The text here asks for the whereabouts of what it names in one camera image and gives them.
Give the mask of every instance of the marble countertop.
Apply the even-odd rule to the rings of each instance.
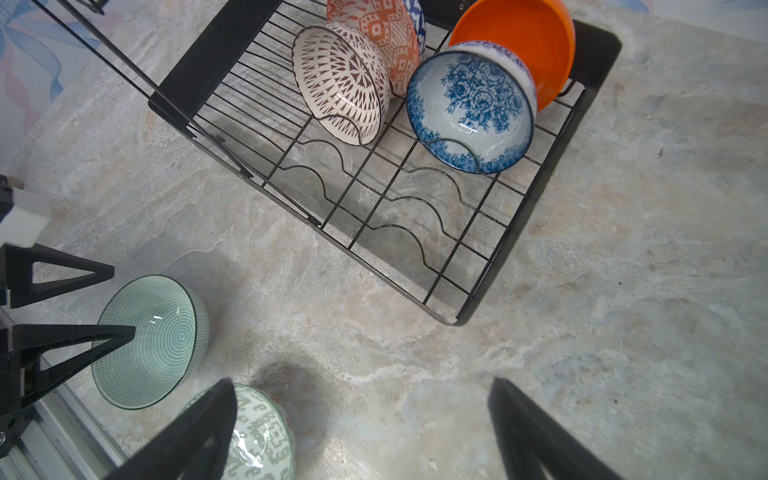
[[[157,80],[223,2],[147,2],[114,41]],[[509,378],[626,478],[768,470],[768,52],[587,0],[624,47],[467,326],[440,326],[183,139],[93,62],[2,173],[50,198],[39,240],[115,278],[12,310],[95,323],[137,276],[195,289],[202,366],[128,412],[69,385],[128,453],[223,376],[286,408],[299,478],[504,478]],[[55,272],[44,272],[53,275]]]

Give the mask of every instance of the light green patterned bowl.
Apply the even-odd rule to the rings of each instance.
[[[122,409],[143,409],[164,399],[191,375],[208,347],[205,306],[168,276],[143,276],[124,286],[98,324],[136,327],[133,340],[91,367],[99,392]]]
[[[195,395],[181,410],[195,403]],[[235,383],[237,420],[223,480],[293,480],[296,476],[293,430],[288,416],[269,395]]]

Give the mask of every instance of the wire grid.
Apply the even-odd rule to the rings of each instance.
[[[291,68],[293,39],[323,23],[325,11],[318,0],[280,4],[197,120],[260,174],[253,180],[263,189],[450,324],[473,297],[584,88],[569,81],[539,112],[524,158],[497,174],[467,174],[434,158],[416,139],[402,98],[392,99],[372,143],[350,146],[312,117]],[[426,57],[445,48],[451,32],[427,24],[427,33]]]

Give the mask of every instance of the blue ribbon print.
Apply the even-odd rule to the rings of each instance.
[[[48,0],[41,0],[40,3],[47,5]],[[61,91],[64,90],[59,81],[61,62],[56,54],[38,38],[50,38],[66,45],[78,48],[84,47],[62,27],[53,22],[40,22],[22,17],[36,10],[38,10],[38,7],[29,0],[0,0],[0,59],[5,54],[6,47],[10,47],[4,39],[7,36],[13,45],[29,55],[30,58],[35,60],[51,75],[49,93],[51,101],[54,101]],[[82,36],[92,47],[96,48],[101,44],[99,41],[89,38],[87,36],[88,31],[78,22],[67,23],[67,26]],[[20,31],[18,28],[23,28],[35,34],[38,38]]]

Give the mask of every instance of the blue floral bowl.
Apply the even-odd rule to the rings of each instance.
[[[440,161],[492,174],[528,150],[536,93],[525,64],[489,41],[468,41],[419,66],[407,94],[414,132]]]

